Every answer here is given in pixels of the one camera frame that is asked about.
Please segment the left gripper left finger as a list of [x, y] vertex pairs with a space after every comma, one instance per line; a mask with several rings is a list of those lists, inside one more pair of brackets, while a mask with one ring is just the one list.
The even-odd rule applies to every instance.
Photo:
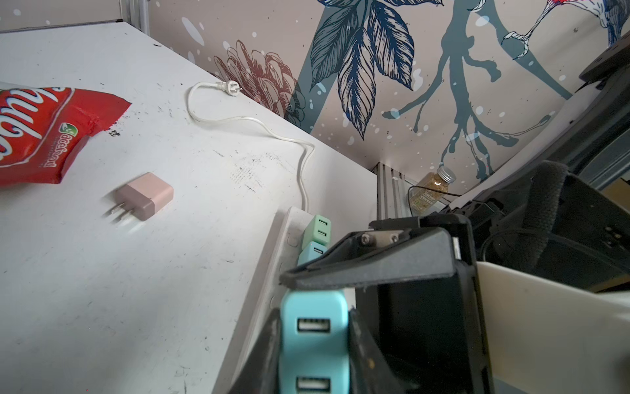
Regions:
[[279, 309], [272, 310], [243, 369], [229, 394], [278, 393], [278, 366], [282, 349], [282, 319]]

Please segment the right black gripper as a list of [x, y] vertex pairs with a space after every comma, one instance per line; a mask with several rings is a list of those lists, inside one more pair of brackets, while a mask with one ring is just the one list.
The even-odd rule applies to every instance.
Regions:
[[433, 213], [369, 227], [409, 229], [351, 232], [321, 257], [283, 272], [280, 284], [369, 287], [356, 292], [358, 310], [405, 392], [494, 392], [470, 221]]

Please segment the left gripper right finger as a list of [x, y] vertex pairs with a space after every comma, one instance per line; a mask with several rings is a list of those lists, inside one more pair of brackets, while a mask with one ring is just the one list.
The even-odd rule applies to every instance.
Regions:
[[356, 309], [349, 312], [348, 326], [350, 393], [404, 393], [384, 355]]

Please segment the teal charger plug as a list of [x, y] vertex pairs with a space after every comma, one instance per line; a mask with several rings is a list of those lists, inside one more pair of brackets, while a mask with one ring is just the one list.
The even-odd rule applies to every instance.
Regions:
[[300, 253], [297, 265], [301, 266], [304, 264], [308, 264], [309, 262], [319, 259], [323, 254], [327, 251], [327, 247], [322, 244], [317, 243], [316, 241], [311, 241], [305, 246], [305, 248]]
[[289, 291], [281, 305], [280, 393], [348, 393], [349, 310], [344, 292]]

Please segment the light green charger plug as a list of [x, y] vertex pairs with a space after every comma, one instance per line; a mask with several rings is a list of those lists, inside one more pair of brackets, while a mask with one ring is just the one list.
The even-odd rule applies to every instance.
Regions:
[[322, 215], [315, 215], [303, 233], [302, 249], [311, 242], [328, 247], [331, 242], [331, 221]]

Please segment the teal charger plug front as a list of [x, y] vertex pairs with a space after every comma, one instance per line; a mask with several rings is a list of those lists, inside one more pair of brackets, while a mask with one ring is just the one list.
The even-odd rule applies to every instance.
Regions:
[[297, 265], [301, 266], [304, 264], [308, 264], [309, 262], [319, 259], [323, 254], [327, 251], [327, 247], [322, 244], [317, 243], [316, 241], [311, 241], [305, 246], [305, 248], [300, 253]]

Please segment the white multicolour power strip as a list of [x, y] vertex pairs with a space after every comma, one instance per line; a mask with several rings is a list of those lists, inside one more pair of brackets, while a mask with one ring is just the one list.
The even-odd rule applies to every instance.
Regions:
[[226, 393], [236, 381], [268, 314], [280, 306], [286, 288], [280, 284], [279, 277], [296, 266], [303, 233], [312, 218], [313, 215], [296, 207], [277, 212], [221, 364], [214, 393]]

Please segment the pink usb charger plug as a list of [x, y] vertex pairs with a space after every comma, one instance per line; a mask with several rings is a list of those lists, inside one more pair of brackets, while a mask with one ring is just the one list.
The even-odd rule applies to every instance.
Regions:
[[130, 216], [145, 222], [173, 200], [174, 188], [152, 172], [147, 172], [116, 189], [113, 198], [114, 206], [106, 215], [121, 211], [118, 222]]

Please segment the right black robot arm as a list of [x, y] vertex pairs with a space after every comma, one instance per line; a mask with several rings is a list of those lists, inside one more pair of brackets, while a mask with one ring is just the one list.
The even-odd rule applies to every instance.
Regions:
[[626, 393], [629, 213], [600, 189], [629, 164], [629, 38], [580, 75], [595, 95], [482, 185], [478, 202], [377, 220], [284, 272], [257, 348], [264, 392]]

